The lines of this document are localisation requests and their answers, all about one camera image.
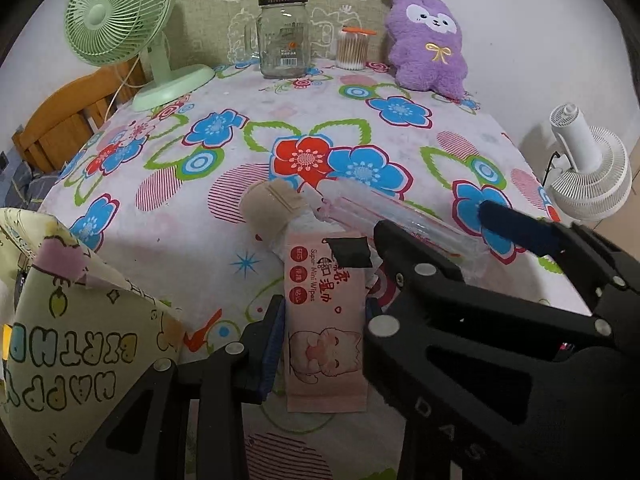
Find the red flower print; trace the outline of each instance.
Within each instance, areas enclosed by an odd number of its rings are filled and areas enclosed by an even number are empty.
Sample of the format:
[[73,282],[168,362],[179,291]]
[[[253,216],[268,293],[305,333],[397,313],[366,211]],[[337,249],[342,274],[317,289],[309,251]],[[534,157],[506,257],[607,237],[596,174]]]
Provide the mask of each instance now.
[[189,100],[191,94],[185,94],[182,97],[178,97],[174,102],[169,103],[156,115],[152,116],[152,119],[158,118],[159,121],[165,120],[167,117],[175,114],[182,106]]
[[368,62],[367,67],[372,69],[374,72],[379,72],[379,73],[389,72],[389,67],[384,63]]
[[133,128],[133,135],[136,139],[141,139],[148,131],[151,131],[155,128],[155,126],[149,127],[148,123],[140,123],[135,128]]
[[326,162],[330,150],[331,145],[323,136],[284,137],[273,147],[271,169],[276,176],[299,175],[316,187],[332,170]]
[[311,86],[311,81],[309,81],[309,79],[296,79],[293,82],[294,88],[306,88],[308,86]]
[[558,214],[558,211],[556,211],[555,207],[553,207],[552,205],[547,205],[546,212],[549,215],[549,218],[551,218],[554,222],[561,222],[560,215]]
[[98,171],[102,165],[102,163],[111,155],[113,155],[118,149],[118,143],[108,144],[106,148],[104,148],[98,155],[86,165],[84,172],[86,176],[92,176],[96,171]]

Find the green desk fan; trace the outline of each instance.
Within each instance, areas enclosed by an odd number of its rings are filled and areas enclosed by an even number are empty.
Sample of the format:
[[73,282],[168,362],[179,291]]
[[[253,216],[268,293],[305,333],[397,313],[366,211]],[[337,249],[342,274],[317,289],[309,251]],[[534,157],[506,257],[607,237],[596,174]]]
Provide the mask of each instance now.
[[205,65],[171,70],[162,28],[175,0],[69,0],[65,35],[71,49],[95,66],[121,63],[148,49],[154,80],[133,99],[137,112],[151,110],[204,85],[215,76]]

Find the beige cap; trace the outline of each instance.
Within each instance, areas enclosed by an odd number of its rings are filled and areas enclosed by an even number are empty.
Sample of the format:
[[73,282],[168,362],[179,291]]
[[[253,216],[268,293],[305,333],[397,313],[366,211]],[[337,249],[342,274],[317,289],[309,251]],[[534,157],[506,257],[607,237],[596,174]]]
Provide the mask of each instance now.
[[242,216],[267,244],[305,207],[305,199],[280,178],[250,187],[240,201]]

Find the barcode label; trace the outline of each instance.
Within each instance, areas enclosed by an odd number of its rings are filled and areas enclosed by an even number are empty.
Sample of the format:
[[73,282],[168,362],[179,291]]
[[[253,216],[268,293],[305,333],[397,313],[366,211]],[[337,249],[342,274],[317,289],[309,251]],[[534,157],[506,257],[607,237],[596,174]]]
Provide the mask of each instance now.
[[281,57],[280,66],[298,66],[297,57]]

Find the cotton swab container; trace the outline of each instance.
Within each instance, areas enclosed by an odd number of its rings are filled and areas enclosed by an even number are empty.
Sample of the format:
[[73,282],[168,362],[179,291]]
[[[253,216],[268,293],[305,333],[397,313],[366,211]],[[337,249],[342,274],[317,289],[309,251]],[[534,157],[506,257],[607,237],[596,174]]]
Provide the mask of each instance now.
[[364,70],[367,64],[369,36],[375,34],[375,30],[344,27],[338,33],[338,49],[335,54],[338,67],[346,70]]

